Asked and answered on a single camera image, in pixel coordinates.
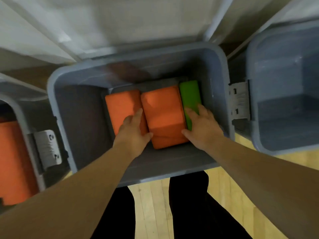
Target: metal hinge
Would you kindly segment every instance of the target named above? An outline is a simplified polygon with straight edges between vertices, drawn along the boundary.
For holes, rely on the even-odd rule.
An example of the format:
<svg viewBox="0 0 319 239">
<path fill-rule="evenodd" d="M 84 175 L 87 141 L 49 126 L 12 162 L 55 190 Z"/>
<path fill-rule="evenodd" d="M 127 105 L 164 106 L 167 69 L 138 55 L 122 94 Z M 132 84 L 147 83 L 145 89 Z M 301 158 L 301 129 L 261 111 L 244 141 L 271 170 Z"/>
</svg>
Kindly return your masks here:
<svg viewBox="0 0 319 239">
<path fill-rule="evenodd" d="M 62 163 L 62 158 L 54 131 L 45 130 L 41 132 L 35 132 L 34 139 L 44 170 L 53 165 Z"/>
<path fill-rule="evenodd" d="M 232 120 L 241 118 L 250 120 L 248 83 L 240 82 L 229 85 L 229 96 Z"/>
</svg>

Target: hardwood floor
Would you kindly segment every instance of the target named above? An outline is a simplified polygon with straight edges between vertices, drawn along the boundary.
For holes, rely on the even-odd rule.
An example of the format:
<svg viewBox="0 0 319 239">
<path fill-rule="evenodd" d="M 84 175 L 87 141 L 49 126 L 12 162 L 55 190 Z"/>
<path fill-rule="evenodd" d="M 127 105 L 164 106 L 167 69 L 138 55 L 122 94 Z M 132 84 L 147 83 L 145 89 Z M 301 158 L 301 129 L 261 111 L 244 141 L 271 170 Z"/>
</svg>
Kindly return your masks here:
<svg viewBox="0 0 319 239">
<path fill-rule="evenodd" d="M 254 148 L 252 143 L 236 134 L 236 141 Z M 281 159 L 319 169 L 319 150 L 278 156 Z M 249 200 L 237 183 L 221 167 L 206 171 L 208 192 L 247 230 L 254 239 L 286 238 Z M 135 199 L 135 238 L 173 239 L 173 218 L 168 202 L 169 178 L 131 185 Z"/>
</svg>

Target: black pants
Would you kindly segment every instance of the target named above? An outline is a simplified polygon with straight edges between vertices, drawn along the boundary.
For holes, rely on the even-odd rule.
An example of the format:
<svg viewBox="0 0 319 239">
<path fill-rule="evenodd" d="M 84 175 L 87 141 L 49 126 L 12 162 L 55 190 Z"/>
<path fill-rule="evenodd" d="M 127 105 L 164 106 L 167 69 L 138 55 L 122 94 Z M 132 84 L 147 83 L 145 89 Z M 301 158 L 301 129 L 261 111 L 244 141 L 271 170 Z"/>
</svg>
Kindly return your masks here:
<svg viewBox="0 0 319 239">
<path fill-rule="evenodd" d="M 174 238 L 251 238 L 246 230 L 207 193 L 204 172 L 172 177 L 169 205 Z M 134 238 L 134 198 L 128 187 L 114 191 L 92 238 Z"/>
</svg>

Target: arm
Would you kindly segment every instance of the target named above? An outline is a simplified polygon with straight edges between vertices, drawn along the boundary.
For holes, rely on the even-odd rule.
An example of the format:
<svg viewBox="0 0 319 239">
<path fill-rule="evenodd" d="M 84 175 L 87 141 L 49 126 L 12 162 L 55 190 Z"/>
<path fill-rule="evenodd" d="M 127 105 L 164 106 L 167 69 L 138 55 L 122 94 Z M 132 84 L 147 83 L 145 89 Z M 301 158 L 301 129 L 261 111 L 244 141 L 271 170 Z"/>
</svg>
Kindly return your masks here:
<svg viewBox="0 0 319 239">
<path fill-rule="evenodd" d="M 186 109 L 192 131 L 182 133 L 213 157 L 287 237 L 318 238 L 319 171 L 259 153 L 224 137 L 211 111 Z"/>
<path fill-rule="evenodd" d="M 152 137 L 141 135 L 142 112 L 124 120 L 100 158 L 0 216 L 0 237 L 90 238 L 125 170 Z"/>
</svg>

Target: green foam block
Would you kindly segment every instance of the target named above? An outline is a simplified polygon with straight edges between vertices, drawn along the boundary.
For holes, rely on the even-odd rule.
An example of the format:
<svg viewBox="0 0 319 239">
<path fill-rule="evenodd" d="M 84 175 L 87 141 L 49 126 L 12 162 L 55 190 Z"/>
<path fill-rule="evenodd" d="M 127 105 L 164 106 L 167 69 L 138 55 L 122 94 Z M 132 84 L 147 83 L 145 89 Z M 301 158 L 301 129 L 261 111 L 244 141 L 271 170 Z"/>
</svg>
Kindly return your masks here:
<svg viewBox="0 0 319 239">
<path fill-rule="evenodd" d="M 193 109 L 198 114 L 197 104 L 201 104 L 200 92 L 197 80 L 191 80 L 187 82 L 182 82 L 179 84 L 179 89 L 181 93 L 181 101 L 183 103 L 183 108 L 189 107 Z M 189 116 L 185 113 L 185 119 L 188 130 L 192 130 L 192 121 Z"/>
</svg>

